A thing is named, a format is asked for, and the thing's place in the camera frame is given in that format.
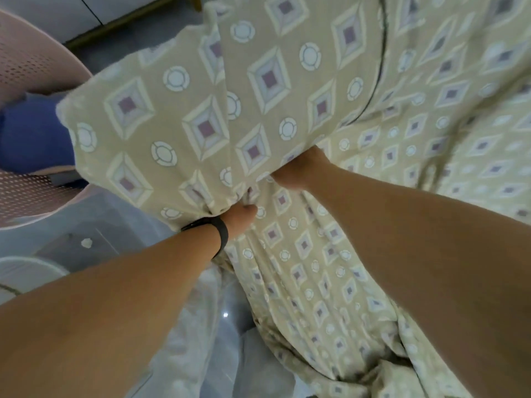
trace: forearm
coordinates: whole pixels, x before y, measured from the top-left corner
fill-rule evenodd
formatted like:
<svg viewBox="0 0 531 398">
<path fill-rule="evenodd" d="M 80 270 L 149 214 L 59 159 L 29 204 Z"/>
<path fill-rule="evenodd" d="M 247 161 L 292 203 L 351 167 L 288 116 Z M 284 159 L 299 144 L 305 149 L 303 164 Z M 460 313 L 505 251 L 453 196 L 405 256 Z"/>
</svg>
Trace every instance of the forearm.
<svg viewBox="0 0 531 398">
<path fill-rule="evenodd" d="M 484 396 L 496 396 L 500 386 L 512 396 L 527 394 L 519 388 L 529 383 L 531 360 L 531 229 L 333 165 L 315 170 L 309 192 L 465 383 L 479 396 L 483 387 L 489 391 Z M 508 375 L 504 382 L 500 372 Z"/>
<path fill-rule="evenodd" d="M 190 229 L 0 307 L 0 396 L 124 396 L 220 246 Z"/>
</svg>

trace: white cabinet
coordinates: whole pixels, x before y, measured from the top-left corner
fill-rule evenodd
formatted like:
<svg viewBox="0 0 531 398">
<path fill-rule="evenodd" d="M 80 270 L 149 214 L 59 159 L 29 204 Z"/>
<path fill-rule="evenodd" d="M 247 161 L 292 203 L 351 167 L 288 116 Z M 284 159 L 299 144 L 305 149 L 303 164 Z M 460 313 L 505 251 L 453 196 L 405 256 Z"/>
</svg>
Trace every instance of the white cabinet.
<svg viewBox="0 0 531 398">
<path fill-rule="evenodd" d="M 83 0 L 103 24 L 118 19 L 155 0 Z"/>
<path fill-rule="evenodd" d="M 60 42 L 100 25 L 82 0 L 0 0 L 12 12 Z"/>
</svg>

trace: laundry basket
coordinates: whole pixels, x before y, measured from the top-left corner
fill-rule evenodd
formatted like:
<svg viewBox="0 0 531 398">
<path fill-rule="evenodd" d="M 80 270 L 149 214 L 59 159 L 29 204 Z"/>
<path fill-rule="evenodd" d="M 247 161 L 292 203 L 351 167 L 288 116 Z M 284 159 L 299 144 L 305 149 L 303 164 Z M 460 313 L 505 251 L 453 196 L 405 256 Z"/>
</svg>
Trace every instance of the laundry basket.
<svg viewBox="0 0 531 398">
<path fill-rule="evenodd" d="M 67 48 L 30 23 L 0 10 L 0 108 L 26 92 L 72 89 L 91 77 Z M 54 187 L 46 176 L 0 170 L 0 230 L 23 226 L 79 201 L 97 187 Z"/>
</svg>

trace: hand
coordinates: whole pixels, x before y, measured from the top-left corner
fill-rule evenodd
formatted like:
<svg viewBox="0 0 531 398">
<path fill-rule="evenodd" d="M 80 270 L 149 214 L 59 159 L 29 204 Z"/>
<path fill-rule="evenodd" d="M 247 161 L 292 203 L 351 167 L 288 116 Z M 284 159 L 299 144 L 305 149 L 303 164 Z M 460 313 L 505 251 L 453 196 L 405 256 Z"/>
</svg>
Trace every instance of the hand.
<svg viewBox="0 0 531 398">
<path fill-rule="evenodd" d="M 330 161 L 324 152 L 314 145 L 273 172 L 271 176 L 278 185 L 287 189 L 293 191 L 308 190 L 316 169 L 322 169 L 328 165 L 330 165 Z"/>
<path fill-rule="evenodd" d="M 238 202 L 221 215 L 221 219 L 229 231 L 229 240 L 235 239 L 247 230 L 254 221 L 256 211 L 258 211 L 256 205 L 243 205 Z"/>
</svg>

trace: black fitness tracker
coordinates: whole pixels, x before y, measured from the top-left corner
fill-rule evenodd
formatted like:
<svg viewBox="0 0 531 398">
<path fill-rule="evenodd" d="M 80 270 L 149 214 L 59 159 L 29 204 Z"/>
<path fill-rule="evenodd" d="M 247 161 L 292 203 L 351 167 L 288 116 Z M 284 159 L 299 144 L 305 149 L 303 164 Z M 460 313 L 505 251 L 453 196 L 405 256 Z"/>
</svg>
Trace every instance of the black fitness tracker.
<svg viewBox="0 0 531 398">
<path fill-rule="evenodd" d="M 201 219 L 197 219 L 196 221 L 189 223 L 185 227 L 181 229 L 181 232 L 184 232 L 188 229 L 193 229 L 194 227 L 202 226 L 202 225 L 214 225 L 216 229 L 219 232 L 219 237 L 222 240 L 222 246 L 219 248 L 219 251 L 216 253 L 214 257 L 217 257 L 219 253 L 225 248 L 227 245 L 227 241 L 229 240 L 229 230 L 227 229 L 227 226 L 225 225 L 225 222 L 219 217 L 219 216 L 212 216 L 212 217 L 204 217 Z"/>
</svg>

